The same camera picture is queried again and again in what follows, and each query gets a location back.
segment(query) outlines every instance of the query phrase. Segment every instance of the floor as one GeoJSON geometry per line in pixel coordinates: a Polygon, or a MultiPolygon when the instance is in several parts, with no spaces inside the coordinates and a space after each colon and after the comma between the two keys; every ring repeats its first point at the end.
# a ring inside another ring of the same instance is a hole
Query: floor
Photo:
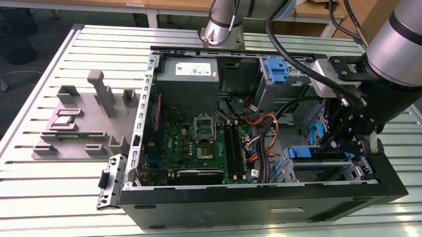
{"type": "MultiPolygon", "coordinates": [[[[34,9],[34,18],[39,31],[28,36],[28,39],[38,57],[31,63],[12,65],[0,56],[0,75],[23,70],[43,72],[75,23],[135,27],[136,21],[139,27],[148,27],[144,14],[62,11],[62,18],[55,19],[50,10],[34,9]]],[[[205,27],[207,22],[206,17],[163,15],[159,17],[160,28],[197,30],[205,27]]],[[[246,21],[245,31],[263,33],[263,22],[246,21]]],[[[7,132],[40,76],[39,73],[20,72],[2,77],[10,88],[7,93],[0,93],[0,138],[7,132]]]]}

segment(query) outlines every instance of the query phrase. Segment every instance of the sticker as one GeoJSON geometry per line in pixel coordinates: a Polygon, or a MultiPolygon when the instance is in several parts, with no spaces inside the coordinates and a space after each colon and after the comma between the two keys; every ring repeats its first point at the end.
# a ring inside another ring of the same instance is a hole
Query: sticker
{"type": "Polygon", "coordinates": [[[257,112],[257,106],[255,105],[250,105],[250,109],[254,111],[254,112],[257,112]]]}
{"type": "Polygon", "coordinates": [[[139,7],[146,7],[144,4],[136,4],[136,3],[127,3],[127,6],[139,6],[139,7]]]}
{"type": "Polygon", "coordinates": [[[211,76],[211,63],[178,63],[176,75],[211,76]]]}
{"type": "Polygon", "coordinates": [[[259,176],[259,170],[253,169],[251,176],[257,177],[259,176]]]}

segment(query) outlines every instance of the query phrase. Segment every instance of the green circuit board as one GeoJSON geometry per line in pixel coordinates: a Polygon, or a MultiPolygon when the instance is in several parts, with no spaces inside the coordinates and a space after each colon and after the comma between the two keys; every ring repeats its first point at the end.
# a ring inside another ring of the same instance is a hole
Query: green circuit board
{"type": "MultiPolygon", "coordinates": [[[[210,126],[199,126],[199,133],[209,133],[210,126]]],[[[239,136],[245,138],[250,134],[246,125],[238,126],[239,136]]],[[[160,157],[160,169],[215,169],[225,172],[226,184],[245,184],[249,182],[243,177],[234,180],[227,174],[227,160],[225,148],[223,124],[218,123],[214,127],[214,142],[195,142],[195,130],[193,122],[170,122],[166,125],[163,136],[163,152],[160,157]]]]}

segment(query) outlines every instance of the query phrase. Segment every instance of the power supply label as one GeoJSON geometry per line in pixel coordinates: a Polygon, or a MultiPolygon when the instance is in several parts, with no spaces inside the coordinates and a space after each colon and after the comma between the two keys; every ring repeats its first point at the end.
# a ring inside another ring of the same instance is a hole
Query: power supply label
{"type": "Polygon", "coordinates": [[[211,76],[211,63],[178,63],[178,76],[211,76]]]}

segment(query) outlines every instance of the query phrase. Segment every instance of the aluminum profile table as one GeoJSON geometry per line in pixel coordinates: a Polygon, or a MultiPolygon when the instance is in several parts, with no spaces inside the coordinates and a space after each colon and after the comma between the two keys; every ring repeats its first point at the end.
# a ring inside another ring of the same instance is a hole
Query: aluminum profile table
{"type": "MultiPolygon", "coordinates": [[[[287,50],[361,55],[350,40],[278,37],[287,50]]],[[[246,34],[247,50],[274,50],[266,35],[246,34]]],[[[151,45],[199,47],[189,30],[79,26],[71,30],[0,142],[0,236],[420,236],[422,233],[422,121],[410,107],[386,125],[381,139],[409,195],[335,222],[140,230],[123,210],[96,211],[98,181],[107,160],[34,160],[62,85],[94,92],[90,69],[104,71],[114,92],[143,93],[151,45]]]]}

